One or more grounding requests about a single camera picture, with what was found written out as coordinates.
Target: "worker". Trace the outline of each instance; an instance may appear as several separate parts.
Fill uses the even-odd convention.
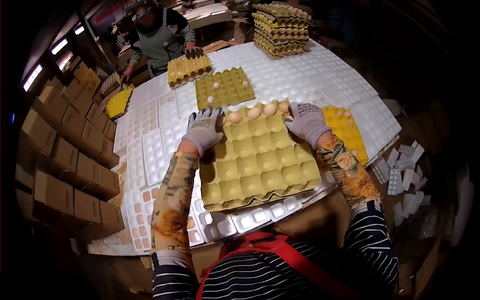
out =
[[[315,105],[292,103],[288,130],[310,143],[330,165],[351,207],[341,250],[295,241],[284,235],[251,233],[198,284],[187,234],[193,179],[199,158],[218,143],[221,108],[190,116],[186,134],[170,160],[152,217],[153,295],[159,299],[387,299],[397,279],[398,259],[387,236],[381,197],[343,141]]]
[[[124,77],[128,80],[140,57],[147,57],[148,71],[153,78],[167,71],[170,60],[183,54],[202,53],[195,45],[195,32],[187,19],[170,8],[161,8],[155,0],[129,0],[126,16],[132,16],[134,29],[129,32],[132,59]]]

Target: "egg tray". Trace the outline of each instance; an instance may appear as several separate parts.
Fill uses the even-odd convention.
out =
[[[322,107],[325,116],[325,123],[332,128],[332,133],[344,142],[345,147],[353,151],[357,160],[366,165],[369,161],[367,150],[363,144],[360,131],[353,116],[349,117],[349,109],[336,107]]]
[[[266,23],[268,26],[272,28],[281,28],[281,27],[294,27],[294,28],[307,28],[310,24],[310,21],[304,23],[302,20],[287,20],[285,21],[272,21],[267,18],[265,15],[253,12],[252,17]]]
[[[265,55],[272,59],[272,60],[275,60],[275,59],[278,59],[278,58],[282,58],[284,56],[289,56],[289,55],[296,55],[296,54],[299,54],[299,53],[303,53],[303,48],[287,48],[287,49],[283,49],[283,50],[271,50],[270,48],[268,48],[268,46],[266,45],[266,43],[260,39],[257,39],[257,38],[253,38],[253,41],[254,41],[254,45],[255,47],[259,48],[261,51],[263,51],[265,53]]]
[[[273,50],[273,51],[282,51],[282,50],[286,50],[286,49],[294,49],[294,48],[303,48],[306,46],[306,43],[298,43],[298,42],[287,42],[287,43],[284,43],[284,44],[280,44],[280,45],[275,45],[272,43],[272,41],[263,35],[262,32],[259,32],[257,29],[255,30],[255,33],[253,34],[253,38],[256,38],[262,42],[264,42],[266,44],[266,46]]]
[[[200,63],[201,59],[203,59],[205,64],[203,67]],[[188,59],[185,55],[182,55],[179,58],[171,60],[168,63],[167,72],[168,85],[174,90],[188,81],[210,75],[213,70],[208,57],[204,54],[200,58]]]
[[[300,18],[311,20],[312,17],[308,13],[299,8],[295,8],[285,4],[254,4],[252,5],[258,11],[265,12],[275,18]]]
[[[210,211],[255,206],[311,190],[321,183],[310,146],[294,142],[283,123],[281,111],[267,117],[247,118],[251,108],[242,106],[242,121],[223,126],[224,143],[215,145],[215,159],[200,164],[202,199]]]
[[[214,83],[220,83],[220,87],[213,88]],[[232,103],[240,103],[255,98],[255,92],[250,85],[247,75],[240,68],[232,68],[223,72],[216,72],[195,82],[198,109],[220,107]],[[213,96],[213,103],[208,103],[208,97]]]
[[[130,98],[132,97],[132,88],[125,88],[123,91],[120,91],[118,94],[113,96],[107,103],[104,113],[112,120],[123,116],[127,113],[128,106],[130,103]]]
[[[263,27],[255,25],[255,32],[258,34],[263,35],[266,37],[272,44],[274,45],[281,45],[288,42],[295,42],[295,43],[307,43],[308,42],[308,34],[306,35],[293,35],[293,34],[273,34],[271,32],[267,32]]]

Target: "checkered apron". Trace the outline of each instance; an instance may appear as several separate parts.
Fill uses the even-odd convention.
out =
[[[150,78],[166,72],[168,62],[184,54],[183,45],[174,41],[173,34],[167,27],[166,8],[163,8],[163,23],[160,28],[146,35],[138,30],[137,32],[140,50],[147,57]]]

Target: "stack of cardboard boxes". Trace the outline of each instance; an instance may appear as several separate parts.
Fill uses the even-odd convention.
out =
[[[93,102],[100,79],[80,63],[63,87],[56,78],[34,101],[20,131],[16,181],[24,216],[83,240],[124,228],[113,153],[116,125]]]

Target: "gray glove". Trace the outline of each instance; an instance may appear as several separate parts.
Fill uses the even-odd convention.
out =
[[[310,103],[292,103],[288,106],[291,119],[285,119],[285,126],[294,135],[309,142],[317,150],[318,138],[332,129],[325,124],[321,108]]]
[[[192,142],[198,149],[200,157],[204,150],[214,146],[223,138],[223,133],[215,131],[215,123],[218,116],[222,113],[222,108],[202,109],[197,113],[192,113],[188,119],[187,133],[182,137],[183,140]]]

